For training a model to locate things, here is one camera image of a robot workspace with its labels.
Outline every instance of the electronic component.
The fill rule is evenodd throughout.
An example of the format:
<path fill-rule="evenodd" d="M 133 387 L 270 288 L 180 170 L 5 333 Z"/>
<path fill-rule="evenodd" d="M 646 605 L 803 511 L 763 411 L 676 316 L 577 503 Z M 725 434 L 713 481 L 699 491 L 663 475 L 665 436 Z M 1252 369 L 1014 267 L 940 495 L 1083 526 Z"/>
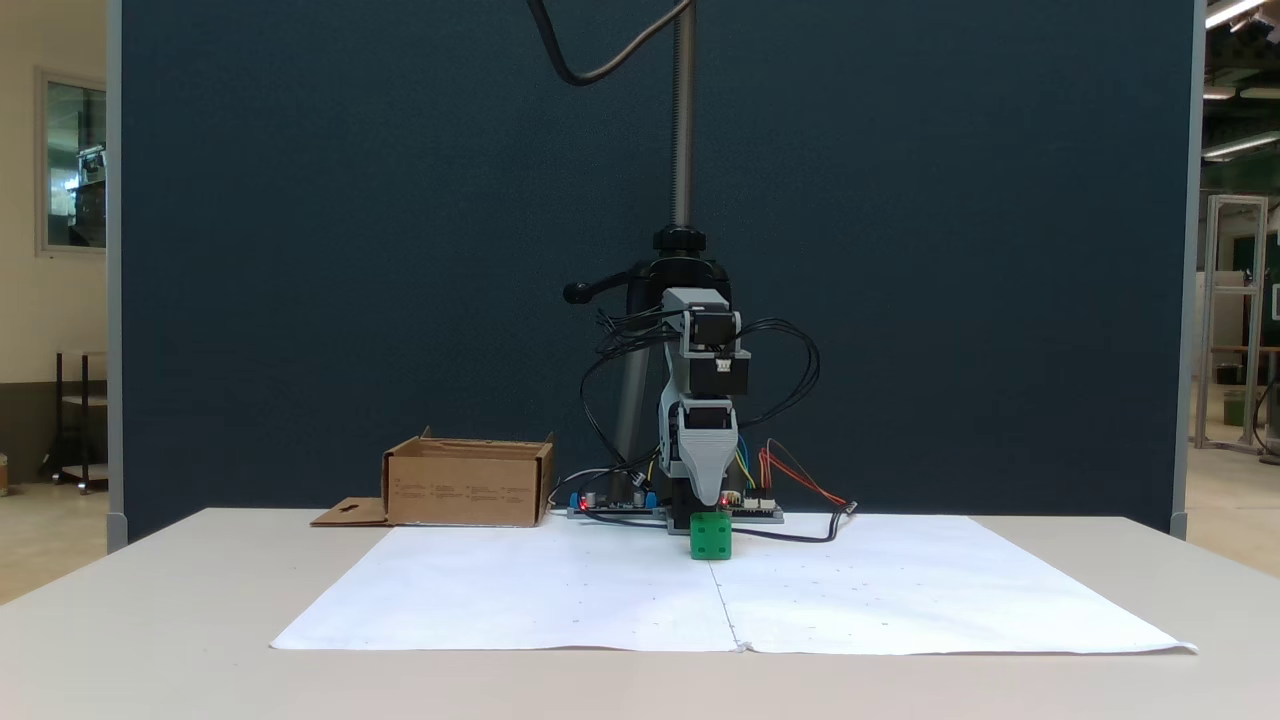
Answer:
<path fill-rule="evenodd" d="M 730 505 L 721 505 L 721 511 L 727 514 L 733 524 L 755 524 L 755 523 L 782 523 L 786 520 L 786 515 L 782 512 L 782 507 L 773 502 L 773 506 L 768 510 L 760 507 L 759 501 L 753 505 L 748 505 L 751 498 L 739 498 L 737 502 Z M 570 505 L 564 510 L 564 515 L 571 520 L 581 520 L 589 518 L 586 512 L 602 518 L 616 518 L 626 520 L 649 520 L 653 519 L 657 523 L 667 523 L 668 510 L 667 507 L 658 506 L 657 497 L 650 492 L 645 496 L 643 505 L 635 505 L 634 502 L 614 502 L 611 505 L 602 505 L 599 507 L 582 507 L 573 498 L 570 498 Z M 673 530 L 673 534 L 685 534 L 689 530 Z"/>

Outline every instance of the floor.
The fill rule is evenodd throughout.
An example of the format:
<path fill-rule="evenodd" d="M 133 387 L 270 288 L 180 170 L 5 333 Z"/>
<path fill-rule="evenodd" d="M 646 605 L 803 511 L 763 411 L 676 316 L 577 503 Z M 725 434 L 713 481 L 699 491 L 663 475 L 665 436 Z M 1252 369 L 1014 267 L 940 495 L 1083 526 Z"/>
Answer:
<path fill-rule="evenodd" d="M 1199 391 L 1198 383 L 1196 380 L 1192 380 L 1192 391 L 1190 391 L 1192 402 L 1190 402 L 1190 415 L 1189 415 L 1190 424 L 1188 430 L 1189 434 L 1196 433 L 1196 401 L 1197 401 L 1196 393 L 1198 391 Z M 1226 404 L 1225 404 L 1226 393 L 1231 392 L 1239 395 L 1240 397 L 1244 397 L 1244 391 L 1245 388 L 1242 386 L 1220 386 L 1217 383 L 1208 386 L 1208 396 L 1206 402 L 1207 411 L 1204 413 L 1206 439 L 1217 442 L 1233 442 L 1233 443 L 1238 443 L 1243 439 L 1244 428 L 1239 425 L 1228 425 L 1226 423 L 1222 421 L 1222 416 L 1226 410 Z M 1256 392 L 1261 393 L 1262 388 L 1258 387 Z M 1262 430 L 1265 429 L 1265 424 L 1267 421 L 1266 407 L 1260 410 L 1258 421 L 1263 424 L 1258 429 L 1258 434 L 1262 434 Z"/>
<path fill-rule="evenodd" d="M 106 555 L 106 493 L 82 497 L 74 484 L 47 483 L 13 491 L 0 497 L 0 605 Z M 1187 512 L 1188 541 L 1280 577 L 1280 468 L 1193 448 Z"/>
<path fill-rule="evenodd" d="M 108 493 L 22 484 L 0 497 L 0 605 L 106 555 Z"/>

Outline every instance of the aluminum frame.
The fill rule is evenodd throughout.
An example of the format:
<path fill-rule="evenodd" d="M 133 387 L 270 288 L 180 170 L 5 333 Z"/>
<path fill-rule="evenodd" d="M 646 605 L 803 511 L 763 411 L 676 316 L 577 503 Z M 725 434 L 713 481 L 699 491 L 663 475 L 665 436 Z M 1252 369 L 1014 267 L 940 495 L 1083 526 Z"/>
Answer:
<path fill-rule="evenodd" d="M 1187 132 L 1187 225 L 1183 237 L 1183 334 L 1178 354 L 1178 414 L 1174 420 L 1174 497 L 1169 534 L 1187 539 L 1187 452 L 1192 401 L 1192 333 L 1196 316 L 1196 247 L 1199 243 L 1201 132 L 1204 119 L 1204 3 L 1192 3 L 1188 70 L 1190 83 Z"/>
<path fill-rule="evenodd" d="M 1251 265 L 1253 281 L 1245 287 L 1217 287 L 1217 252 L 1219 252 L 1219 217 L 1224 206 L 1252 208 L 1257 211 L 1258 220 L 1253 228 L 1253 263 Z M 1256 195 L 1211 195 L 1206 214 L 1204 228 L 1204 301 L 1203 316 L 1201 318 L 1201 356 L 1199 356 L 1199 384 L 1196 393 L 1196 436 L 1192 438 L 1197 450 L 1204 447 L 1217 447 L 1257 455 L 1260 448 L 1253 443 L 1253 414 L 1257 409 L 1258 386 L 1258 347 L 1262 345 L 1262 301 L 1263 301 L 1263 258 L 1267 241 L 1267 208 L 1268 201 L 1263 196 Z M 1213 305 L 1221 295 L 1243 295 L 1252 297 L 1249 304 L 1249 343 L 1245 348 L 1244 373 L 1244 429 L 1240 439 L 1235 442 L 1216 441 L 1204 437 L 1204 424 L 1208 409 L 1208 386 L 1213 382 Z"/>
<path fill-rule="evenodd" d="M 111 459 L 110 497 L 106 510 L 106 551 L 129 543 L 129 520 L 124 516 L 124 342 L 120 275 L 120 38 L 124 0 L 110 0 L 106 9 L 106 143 L 113 156 L 106 164 L 106 452 Z"/>

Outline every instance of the cardboard box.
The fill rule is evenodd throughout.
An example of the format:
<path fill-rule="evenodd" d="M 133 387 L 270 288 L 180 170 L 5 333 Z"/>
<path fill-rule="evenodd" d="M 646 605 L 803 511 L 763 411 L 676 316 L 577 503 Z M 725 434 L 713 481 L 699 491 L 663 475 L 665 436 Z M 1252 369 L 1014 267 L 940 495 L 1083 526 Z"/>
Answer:
<path fill-rule="evenodd" d="M 383 454 L 381 497 L 348 497 L 311 525 L 531 528 L 547 511 L 554 465 L 556 436 L 545 442 L 439 439 L 428 428 Z"/>

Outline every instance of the green cube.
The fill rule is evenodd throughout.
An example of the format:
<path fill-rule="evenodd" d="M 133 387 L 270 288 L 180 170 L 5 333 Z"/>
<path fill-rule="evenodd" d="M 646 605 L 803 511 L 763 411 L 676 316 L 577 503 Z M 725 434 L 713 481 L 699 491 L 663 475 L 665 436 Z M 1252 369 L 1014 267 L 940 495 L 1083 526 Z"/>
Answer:
<path fill-rule="evenodd" d="M 728 512 L 694 512 L 689 516 L 689 553 L 694 560 L 728 560 L 733 550 Z"/>

